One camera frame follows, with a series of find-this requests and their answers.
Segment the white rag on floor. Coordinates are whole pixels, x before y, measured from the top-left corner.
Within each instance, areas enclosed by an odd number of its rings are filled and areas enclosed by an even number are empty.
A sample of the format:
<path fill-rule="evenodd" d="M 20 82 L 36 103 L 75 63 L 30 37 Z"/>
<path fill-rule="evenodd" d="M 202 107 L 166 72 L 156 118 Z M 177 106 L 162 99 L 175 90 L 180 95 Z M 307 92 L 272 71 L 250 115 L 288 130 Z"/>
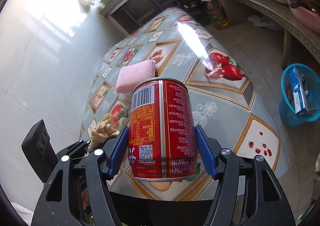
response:
<path fill-rule="evenodd" d="M 269 17 L 263 15 L 251 15 L 248 19 L 249 22 L 253 23 L 255 27 L 263 27 L 269 30 L 280 31 L 282 32 L 284 28 L 277 24 L 275 21 L 270 19 Z"/>

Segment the cooking oil bottle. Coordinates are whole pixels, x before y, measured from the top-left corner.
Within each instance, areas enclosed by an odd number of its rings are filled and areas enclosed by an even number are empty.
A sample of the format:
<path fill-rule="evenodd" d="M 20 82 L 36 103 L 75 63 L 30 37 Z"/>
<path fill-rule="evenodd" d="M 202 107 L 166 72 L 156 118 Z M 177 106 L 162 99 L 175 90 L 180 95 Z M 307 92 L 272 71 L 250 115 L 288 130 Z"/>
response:
<path fill-rule="evenodd" d="M 228 20 L 226 18 L 223 8 L 217 0 L 205 0 L 206 13 L 216 30 L 222 30 L 228 27 Z"/>

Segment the red drink can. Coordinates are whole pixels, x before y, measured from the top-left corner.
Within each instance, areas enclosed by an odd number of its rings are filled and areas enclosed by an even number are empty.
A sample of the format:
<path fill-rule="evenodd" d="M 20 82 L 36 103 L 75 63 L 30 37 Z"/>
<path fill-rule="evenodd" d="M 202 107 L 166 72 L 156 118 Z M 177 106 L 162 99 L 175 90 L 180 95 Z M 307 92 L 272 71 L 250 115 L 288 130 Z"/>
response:
<path fill-rule="evenodd" d="M 152 78 L 137 85 L 129 129 L 128 161 L 135 180 L 169 182 L 196 175 L 193 115 L 182 82 Z"/>

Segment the brown paper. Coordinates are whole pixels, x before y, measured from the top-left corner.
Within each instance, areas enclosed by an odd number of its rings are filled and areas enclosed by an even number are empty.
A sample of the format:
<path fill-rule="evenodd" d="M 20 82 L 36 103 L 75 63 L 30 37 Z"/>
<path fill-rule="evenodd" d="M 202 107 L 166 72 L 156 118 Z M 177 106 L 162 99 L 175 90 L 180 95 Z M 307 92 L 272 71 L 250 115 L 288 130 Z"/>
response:
<path fill-rule="evenodd" d="M 112 117 L 112 114 L 107 113 L 103 117 L 102 121 L 98 122 L 96 127 L 91 130 L 92 140 L 87 149 L 87 156 L 102 143 L 105 143 L 111 138 L 119 136 L 120 132 L 116 128 L 114 128 L 113 122 L 114 119 Z"/>

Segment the small white blue box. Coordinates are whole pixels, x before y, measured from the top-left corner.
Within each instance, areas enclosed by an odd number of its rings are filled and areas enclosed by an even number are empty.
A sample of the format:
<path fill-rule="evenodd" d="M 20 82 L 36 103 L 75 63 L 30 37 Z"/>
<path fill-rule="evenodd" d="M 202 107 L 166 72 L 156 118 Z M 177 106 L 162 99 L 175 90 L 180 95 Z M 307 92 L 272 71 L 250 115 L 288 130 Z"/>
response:
<path fill-rule="evenodd" d="M 289 81 L 294 100 L 295 114 L 298 116 L 304 115 L 308 112 L 308 105 L 305 97 L 302 79 L 296 67 L 290 68 Z"/>

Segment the perforated metal shelf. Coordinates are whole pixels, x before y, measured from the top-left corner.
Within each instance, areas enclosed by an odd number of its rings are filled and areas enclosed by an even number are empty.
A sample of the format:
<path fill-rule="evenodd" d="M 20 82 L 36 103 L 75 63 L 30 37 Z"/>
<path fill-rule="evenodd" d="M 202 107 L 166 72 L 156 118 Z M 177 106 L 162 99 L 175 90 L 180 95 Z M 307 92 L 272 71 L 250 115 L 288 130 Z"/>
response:
<path fill-rule="evenodd" d="M 319 34 L 300 23 L 290 8 L 274 0 L 236 0 L 266 15 L 294 36 L 319 61 Z"/>

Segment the pink sponge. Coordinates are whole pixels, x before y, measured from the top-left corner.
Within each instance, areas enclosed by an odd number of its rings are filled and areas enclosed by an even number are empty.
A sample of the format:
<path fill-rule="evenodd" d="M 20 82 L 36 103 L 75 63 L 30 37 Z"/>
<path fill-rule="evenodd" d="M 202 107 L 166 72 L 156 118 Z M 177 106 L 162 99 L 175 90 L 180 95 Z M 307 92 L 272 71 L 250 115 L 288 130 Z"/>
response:
<path fill-rule="evenodd" d="M 154 78 L 156 74 L 156 62 L 146 60 L 120 70 L 116 82 L 116 93 L 132 93 L 141 82 Z"/>

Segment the pink plastic basin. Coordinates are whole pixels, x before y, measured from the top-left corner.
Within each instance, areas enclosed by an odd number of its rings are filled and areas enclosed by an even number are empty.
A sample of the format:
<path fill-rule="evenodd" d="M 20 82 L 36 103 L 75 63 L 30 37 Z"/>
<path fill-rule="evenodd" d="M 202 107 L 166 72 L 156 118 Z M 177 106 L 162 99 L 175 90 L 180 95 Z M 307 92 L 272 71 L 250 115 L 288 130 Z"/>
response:
<path fill-rule="evenodd" d="M 295 1 L 287 0 L 291 13 L 304 26 L 319 33 L 319 14 L 313 13 Z"/>

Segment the blue plastic trash basket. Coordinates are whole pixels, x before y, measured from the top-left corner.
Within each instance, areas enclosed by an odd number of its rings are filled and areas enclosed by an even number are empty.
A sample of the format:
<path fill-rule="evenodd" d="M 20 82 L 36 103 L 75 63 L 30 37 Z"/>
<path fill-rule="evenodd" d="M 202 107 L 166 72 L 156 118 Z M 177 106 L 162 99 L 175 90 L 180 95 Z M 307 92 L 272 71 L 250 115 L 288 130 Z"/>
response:
<path fill-rule="evenodd" d="M 280 118 L 295 127 L 319 119 L 319 76 L 301 63 L 289 65 L 281 76 Z"/>

